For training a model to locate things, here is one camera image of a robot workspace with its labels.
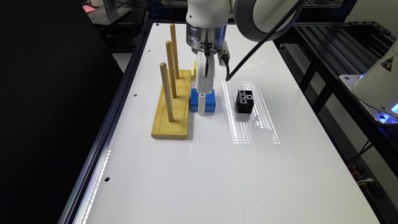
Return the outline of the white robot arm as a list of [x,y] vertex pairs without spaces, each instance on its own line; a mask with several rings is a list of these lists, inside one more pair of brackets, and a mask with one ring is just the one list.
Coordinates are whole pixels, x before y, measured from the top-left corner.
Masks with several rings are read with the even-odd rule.
[[286,33],[295,23],[304,0],[191,0],[186,15],[187,44],[197,55],[198,114],[205,114],[206,95],[213,91],[215,54],[225,46],[228,19],[240,33],[257,45],[229,72],[229,81],[267,41]]

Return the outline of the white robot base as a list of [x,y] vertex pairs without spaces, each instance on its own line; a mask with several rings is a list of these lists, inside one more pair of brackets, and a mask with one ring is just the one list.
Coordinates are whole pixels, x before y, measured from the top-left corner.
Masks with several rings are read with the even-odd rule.
[[352,91],[364,104],[384,113],[380,122],[397,119],[397,41],[359,78]]

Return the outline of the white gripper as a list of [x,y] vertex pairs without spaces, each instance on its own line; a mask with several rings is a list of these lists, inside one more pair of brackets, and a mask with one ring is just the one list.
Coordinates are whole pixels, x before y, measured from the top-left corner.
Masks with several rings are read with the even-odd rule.
[[198,95],[198,114],[203,116],[205,114],[206,95],[213,91],[214,74],[215,74],[215,60],[211,53],[208,57],[204,52],[197,53],[197,79],[195,87]]

